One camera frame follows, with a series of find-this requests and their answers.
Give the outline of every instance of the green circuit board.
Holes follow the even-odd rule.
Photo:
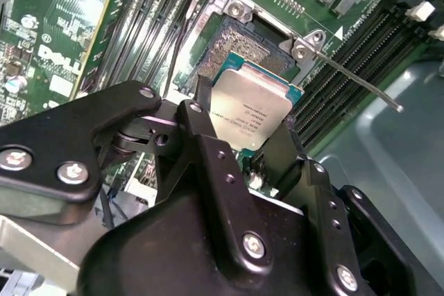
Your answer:
[[[124,0],[11,0],[3,5],[0,81],[21,76],[18,93],[0,90],[0,124],[76,96],[95,71]]]
[[[321,0],[253,1],[301,36],[305,36],[315,29],[323,30],[327,36],[327,41],[322,51],[327,55],[333,55],[381,0],[355,0],[355,4],[343,15],[334,11],[334,7],[338,3],[337,1],[332,2],[330,5]],[[213,15],[194,46],[188,51],[184,51],[188,52],[188,55],[183,58],[188,59],[189,62],[186,65],[182,65],[176,76],[175,84],[177,86],[182,87],[184,85],[192,69],[201,61],[206,52],[207,45],[212,40],[222,21],[222,16]],[[317,70],[322,66],[323,63],[318,60],[305,81],[308,82],[312,76],[315,76]],[[298,69],[295,68],[282,73],[281,76],[291,81],[297,72]]]

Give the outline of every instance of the dimm slot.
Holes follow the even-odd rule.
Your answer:
[[[387,75],[396,68],[420,43],[418,38],[402,38],[398,40],[392,47],[388,56],[384,57],[385,61],[374,61],[371,69],[371,81],[374,85],[380,84]],[[341,100],[334,111],[332,111],[322,122],[318,123],[315,128],[305,131],[301,136],[301,142],[306,149],[312,149],[329,131],[338,125],[344,117],[346,117],[352,108],[360,103],[368,95],[368,92],[358,84],[351,82],[347,96]]]

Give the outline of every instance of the black metal bracket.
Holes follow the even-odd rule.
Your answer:
[[[346,185],[338,195],[348,209],[362,275],[378,295],[442,295],[436,281],[362,191]]]
[[[0,150],[19,148],[32,162],[20,171],[0,168],[0,213],[60,224],[82,220],[99,191],[100,163],[116,129],[160,104],[151,88],[128,81],[2,127]],[[85,166],[82,184],[58,178],[66,162]]]

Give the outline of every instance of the chip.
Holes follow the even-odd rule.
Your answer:
[[[214,129],[235,150],[259,149],[302,96],[300,88],[236,53],[229,54],[213,85]]]

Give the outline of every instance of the motherboard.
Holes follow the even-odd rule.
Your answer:
[[[267,94],[277,82],[281,90],[303,90],[282,117],[294,124],[303,146],[313,152],[374,98],[316,53],[384,88],[429,46],[444,40],[443,0],[197,0],[187,17],[192,1],[3,0],[0,124],[125,80],[145,82],[162,93],[171,66],[168,99],[178,102],[194,95],[200,76],[216,86],[227,60],[239,58],[256,72],[239,65],[230,69],[235,72],[232,81],[223,78],[219,84],[250,85],[256,73],[264,78],[258,85]],[[175,57],[184,22],[185,38]],[[228,104],[234,98],[230,85],[218,91]],[[261,103],[257,94],[241,97]],[[275,100],[288,105],[287,97],[283,92]],[[273,106],[282,111],[282,104]],[[261,125],[261,105],[246,107],[245,113],[255,110],[255,124]],[[219,117],[239,125],[247,136],[256,126],[238,116],[211,113],[214,122]],[[266,136],[261,134],[263,142]],[[234,142],[250,141],[235,137],[233,147]],[[235,147],[239,161],[260,153],[252,142],[248,148]],[[151,156],[139,155],[109,171],[105,182],[155,187],[153,164]]]

